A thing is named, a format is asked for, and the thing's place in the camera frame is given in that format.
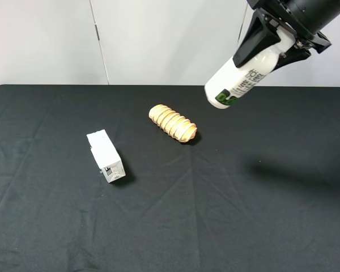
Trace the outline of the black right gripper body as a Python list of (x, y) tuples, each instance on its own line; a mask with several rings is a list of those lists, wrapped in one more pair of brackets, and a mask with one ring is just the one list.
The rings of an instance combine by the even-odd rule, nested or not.
[(251, 1), (250, 6), (254, 10), (263, 9), (286, 22), (318, 53), (331, 46), (321, 29), (331, 20), (332, 1)]

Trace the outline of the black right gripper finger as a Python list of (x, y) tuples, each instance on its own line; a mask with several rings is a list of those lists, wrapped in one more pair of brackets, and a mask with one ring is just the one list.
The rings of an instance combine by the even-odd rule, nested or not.
[(246, 35), (233, 55), (237, 68), (243, 67), (258, 53), (281, 41), (277, 28), (270, 24), (271, 17), (262, 11), (255, 11)]
[(283, 66), (286, 66), (286, 65), (289, 65), (295, 62), (306, 60), (310, 56), (311, 56), (311, 53), (309, 50), (306, 50), (304, 48), (297, 49), (295, 47), (292, 47), (291, 49), (289, 49), (288, 51), (286, 51), (285, 53), (279, 56), (278, 62), (272, 71), (278, 70)]

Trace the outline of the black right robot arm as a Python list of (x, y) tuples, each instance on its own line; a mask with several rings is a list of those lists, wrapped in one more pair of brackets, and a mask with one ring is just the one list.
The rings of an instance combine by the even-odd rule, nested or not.
[(332, 44), (321, 30), (340, 14), (340, 1), (248, 1), (254, 10), (251, 23), (233, 56), (237, 68), (243, 67), (264, 49), (281, 41), (281, 26), (295, 38), (294, 45), (282, 53), (275, 69), (311, 56), (310, 49), (322, 53)]

